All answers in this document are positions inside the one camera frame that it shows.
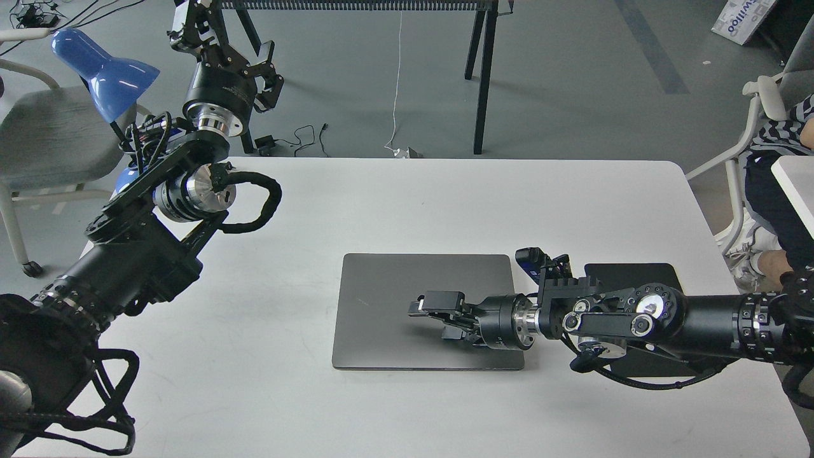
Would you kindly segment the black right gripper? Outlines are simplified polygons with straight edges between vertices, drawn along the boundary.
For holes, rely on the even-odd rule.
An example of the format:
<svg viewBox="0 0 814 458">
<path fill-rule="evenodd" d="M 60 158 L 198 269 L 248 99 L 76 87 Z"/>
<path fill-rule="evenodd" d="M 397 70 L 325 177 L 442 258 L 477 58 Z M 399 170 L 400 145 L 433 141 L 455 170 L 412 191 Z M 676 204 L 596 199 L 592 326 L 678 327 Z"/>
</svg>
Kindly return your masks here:
<svg viewBox="0 0 814 458">
<path fill-rule="evenodd" d="M 523 294 L 465 303 L 459 291 L 427 291 L 410 302 L 408 316 L 459 316 L 462 328 L 445 326 L 441 338 L 490 350 L 529 350 L 537 333 L 537 305 Z"/>
</svg>

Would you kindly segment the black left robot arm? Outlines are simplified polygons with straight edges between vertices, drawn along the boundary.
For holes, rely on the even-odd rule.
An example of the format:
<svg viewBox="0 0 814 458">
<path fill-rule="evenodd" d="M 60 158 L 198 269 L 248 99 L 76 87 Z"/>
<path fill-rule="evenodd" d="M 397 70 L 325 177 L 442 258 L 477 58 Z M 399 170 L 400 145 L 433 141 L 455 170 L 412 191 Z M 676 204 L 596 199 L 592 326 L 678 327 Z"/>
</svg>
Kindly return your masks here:
<svg viewBox="0 0 814 458">
<path fill-rule="evenodd" d="M 135 176 L 85 229 L 91 250 L 32 298 L 2 295 L 3 457 L 35 438 L 61 440 L 52 424 L 124 434 L 122 448 L 72 442 L 130 454 L 135 421 L 124 402 L 139 357 L 102 349 L 99 337 L 116 317 L 170 302 L 197 281 L 198 254 L 216 232 L 255 232 L 273 217 L 279 183 L 226 160 L 229 138 L 250 141 L 252 113 L 274 108 L 283 87 L 274 43 L 261 43 L 248 15 L 271 6 L 176 2 L 171 47 L 196 58 L 181 116 L 147 115 L 120 132 Z"/>
</svg>

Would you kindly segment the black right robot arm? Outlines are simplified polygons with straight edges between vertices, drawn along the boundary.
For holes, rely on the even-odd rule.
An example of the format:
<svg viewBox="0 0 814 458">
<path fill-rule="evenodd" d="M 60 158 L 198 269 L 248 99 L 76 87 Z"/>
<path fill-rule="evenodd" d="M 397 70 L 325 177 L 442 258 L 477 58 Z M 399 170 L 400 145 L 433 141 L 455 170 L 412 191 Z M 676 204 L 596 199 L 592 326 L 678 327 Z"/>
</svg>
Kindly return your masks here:
<svg viewBox="0 0 814 458">
<path fill-rule="evenodd" d="M 427 291 L 409 306 L 411 317 L 445 325 L 449 339 L 492 350 L 529 350 L 535 337 L 562 341 L 570 368 L 598 372 L 639 389 L 681 389 L 721 373 L 737 359 L 787 365 L 782 389 L 791 403 L 812 409 L 800 389 L 812 371 L 812 267 L 782 276 L 781 293 L 687 296 L 662 283 L 608 290 L 575 278 L 566 254 L 550 258 L 538 247 L 516 252 L 535 294 L 489 296 L 470 304 L 459 291 Z M 630 347 L 651 345 L 657 356 L 688 363 L 685 382 L 636 382 L 608 370 Z"/>
</svg>

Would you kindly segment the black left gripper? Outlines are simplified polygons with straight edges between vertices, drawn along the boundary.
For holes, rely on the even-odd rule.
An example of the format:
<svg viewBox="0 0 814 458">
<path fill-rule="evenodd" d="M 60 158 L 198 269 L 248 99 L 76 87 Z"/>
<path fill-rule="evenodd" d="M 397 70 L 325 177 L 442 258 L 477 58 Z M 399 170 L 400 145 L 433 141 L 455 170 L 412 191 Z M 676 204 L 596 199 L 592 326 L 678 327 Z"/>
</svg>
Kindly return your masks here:
<svg viewBox="0 0 814 458">
<path fill-rule="evenodd" d="M 238 121 L 252 112 L 265 113 L 277 106 L 285 82 L 272 62 L 275 43 L 261 43 L 253 21 L 241 1 L 175 1 L 170 46 L 194 55 L 196 68 L 183 114 L 189 120 L 221 111 Z M 222 9 L 235 10 L 257 62 L 251 63 L 229 43 Z"/>
</svg>

